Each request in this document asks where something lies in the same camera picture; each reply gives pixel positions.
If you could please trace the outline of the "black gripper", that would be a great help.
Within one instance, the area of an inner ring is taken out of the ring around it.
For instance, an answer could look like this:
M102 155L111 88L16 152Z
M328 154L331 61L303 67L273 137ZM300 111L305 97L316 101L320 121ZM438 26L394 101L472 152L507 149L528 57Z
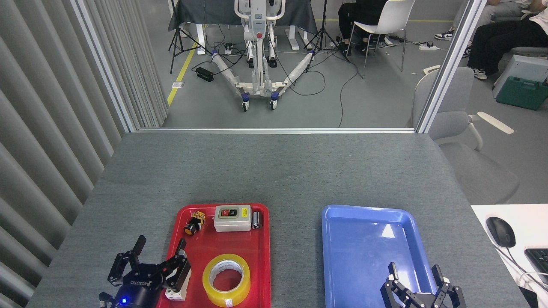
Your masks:
M140 264L138 257L145 243L145 236L140 235L133 249L115 257L107 278L113 286L121 285L113 300L113 308L154 308L161 290L167 288L180 292L190 272L190 261L184 255L184 238L180 239L174 255L161 264ZM122 277L127 263L131 271Z
M438 264L431 268L437 285L436 294L413 294L400 281L395 262L388 265L389 275L381 287L382 300L386 308L446 308L444 300L450 297L453 308L466 308L462 288L453 285L444 277Z

